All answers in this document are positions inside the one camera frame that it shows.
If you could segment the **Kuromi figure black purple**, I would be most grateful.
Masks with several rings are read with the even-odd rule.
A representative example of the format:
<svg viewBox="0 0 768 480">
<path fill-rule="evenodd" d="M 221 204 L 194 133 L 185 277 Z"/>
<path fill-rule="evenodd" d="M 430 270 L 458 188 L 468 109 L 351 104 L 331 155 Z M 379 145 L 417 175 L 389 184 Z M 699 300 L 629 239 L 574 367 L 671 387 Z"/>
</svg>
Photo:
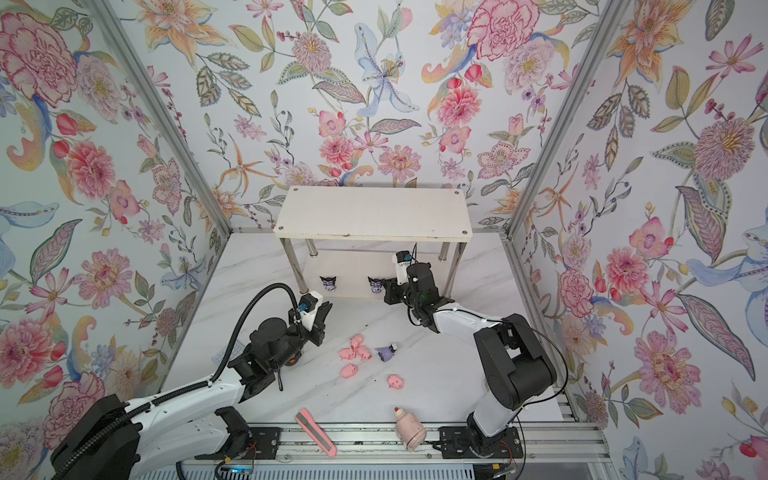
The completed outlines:
<svg viewBox="0 0 768 480">
<path fill-rule="evenodd" d="M 337 289 L 337 277 L 336 276 L 321 276 L 321 284 L 326 291 L 333 292 Z"/>
</svg>

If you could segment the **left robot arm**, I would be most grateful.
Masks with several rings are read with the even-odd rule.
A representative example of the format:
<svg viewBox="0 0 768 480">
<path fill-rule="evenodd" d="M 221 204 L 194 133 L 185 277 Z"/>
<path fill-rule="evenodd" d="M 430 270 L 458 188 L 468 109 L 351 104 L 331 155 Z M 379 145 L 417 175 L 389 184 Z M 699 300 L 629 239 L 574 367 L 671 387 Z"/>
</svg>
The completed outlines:
<svg viewBox="0 0 768 480">
<path fill-rule="evenodd" d="M 240 354 L 238 336 L 254 307 L 280 290 L 285 319 L 263 321 Z M 135 479 L 196 456 L 237 456 L 253 444 L 240 404 L 280 383 L 303 347 L 322 344 L 332 304 L 317 292 L 297 296 L 285 283 L 260 290 L 239 316 L 216 370 L 195 382 L 130 401 L 96 401 L 54 450 L 56 479 Z"/>
</svg>

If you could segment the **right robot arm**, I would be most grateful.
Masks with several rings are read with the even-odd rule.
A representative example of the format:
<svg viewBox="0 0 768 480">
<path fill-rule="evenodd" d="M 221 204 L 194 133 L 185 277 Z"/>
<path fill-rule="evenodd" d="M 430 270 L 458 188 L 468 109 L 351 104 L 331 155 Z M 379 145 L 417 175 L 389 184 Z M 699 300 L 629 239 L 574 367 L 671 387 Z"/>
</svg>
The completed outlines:
<svg viewBox="0 0 768 480">
<path fill-rule="evenodd" d="M 456 447 L 481 457 L 505 443 L 510 423 L 529 405 L 549 400 L 557 368 L 545 352 L 543 334 L 520 314 L 483 315 L 440 294 L 431 265 L 407 252 L 394 255 L 396 276 L 383 281 L 384 301 L 403 304 L 411 323 L 451 335 L 477 349 L 488 392 L 467 418 Z"/>
</svg>

